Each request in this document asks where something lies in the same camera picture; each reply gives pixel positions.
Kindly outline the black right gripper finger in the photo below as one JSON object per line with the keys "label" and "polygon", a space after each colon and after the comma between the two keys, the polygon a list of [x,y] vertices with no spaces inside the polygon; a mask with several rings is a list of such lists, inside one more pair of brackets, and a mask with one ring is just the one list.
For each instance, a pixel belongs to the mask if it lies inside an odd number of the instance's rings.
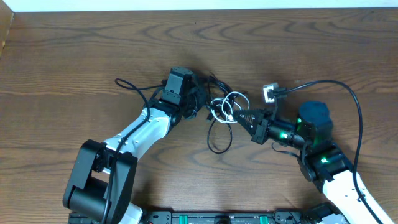
{"label": "black right gripper finger", "polygon": [[251,135],[255,135],[258,124],[256,114],[234,114],[234,119]]}
{"label": "black right gripper finger", "polygon": [[233,117],[239,116],[260,116],[264,113],[264,109],[248,109],[248,110],[235,110]]}

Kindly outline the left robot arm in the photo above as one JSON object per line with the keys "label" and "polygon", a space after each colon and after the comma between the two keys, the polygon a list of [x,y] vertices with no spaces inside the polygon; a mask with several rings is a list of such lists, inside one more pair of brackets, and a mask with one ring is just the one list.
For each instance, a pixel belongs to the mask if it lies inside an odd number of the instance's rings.
{"label": "left robot arm", "polygon": [[90,223],[139,223],[143,210],[131,203],[139,159],[182,119],[193,119],[207,100],[205,78],[184,67],[144,98],[141,114],[119,134],[84,142],[63,195],[63,206]]}

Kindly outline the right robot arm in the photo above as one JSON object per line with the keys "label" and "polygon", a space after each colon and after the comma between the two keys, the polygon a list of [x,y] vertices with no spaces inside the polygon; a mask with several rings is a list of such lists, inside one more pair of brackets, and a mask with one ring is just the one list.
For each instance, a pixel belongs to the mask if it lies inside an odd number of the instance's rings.
{"label": "right robot arm", "polygon": [[354,165],[332,140],[333,122],[326,104],[302,104],[295,123],[276,119],[271,108],[234,111],[234,119],[264,144],[271,139],[296,148],[303,176],[328,199],[303,213],[301,223],[392,223],[367,190]]}

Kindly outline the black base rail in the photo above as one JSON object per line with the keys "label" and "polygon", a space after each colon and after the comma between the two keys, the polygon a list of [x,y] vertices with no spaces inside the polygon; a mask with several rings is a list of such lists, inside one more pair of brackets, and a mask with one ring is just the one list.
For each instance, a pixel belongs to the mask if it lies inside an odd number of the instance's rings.
{"label": "black base rail", "polygon": [[279,209],[268,212],[175,212],[142,210],[130,204],[122,224],[348,224],[345,216],[330,203],[307,211]]}

